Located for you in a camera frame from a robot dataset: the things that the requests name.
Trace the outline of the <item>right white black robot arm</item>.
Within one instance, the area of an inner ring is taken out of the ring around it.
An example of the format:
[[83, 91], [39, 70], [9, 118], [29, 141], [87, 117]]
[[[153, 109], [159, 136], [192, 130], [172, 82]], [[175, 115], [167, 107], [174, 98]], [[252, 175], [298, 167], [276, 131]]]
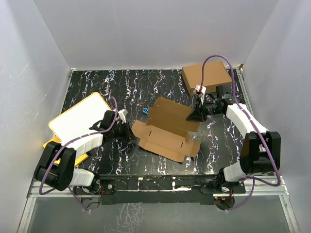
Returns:
[[214, 102], [205, 101], [206, 88], [197, 85], [194, 94], [197, 102], [187, 120], [206, 121], [209, 115], [223, 114], [230, 119], [243, 137], [243, 145], [239, 161], [222, 168], [212, 184], [221, 192], [229, 192], [235, 184], [246, 179], [260, 181], [277, 187], [281, 184], [280, 144], [278, 132], [263, 127], [247, 110], [244, 102], [236, 96], [222, 98]]

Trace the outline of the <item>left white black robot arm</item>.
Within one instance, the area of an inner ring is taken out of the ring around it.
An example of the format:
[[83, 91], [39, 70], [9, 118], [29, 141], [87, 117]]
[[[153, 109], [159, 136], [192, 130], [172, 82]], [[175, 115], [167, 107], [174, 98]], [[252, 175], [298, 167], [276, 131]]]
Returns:
[[39, 194], [74, 186], [83, 186], [91, 194], [98, 192], [100, 181], [93, 172], [77, 168], [76, 158], [107, 142], [135, 140], [126, 115], [126, 109], [106, 111], [103, 119], [95, 122], [87, 134], [65, 144], [49, 142], [34, 171], [34, 178], [41, 182]]

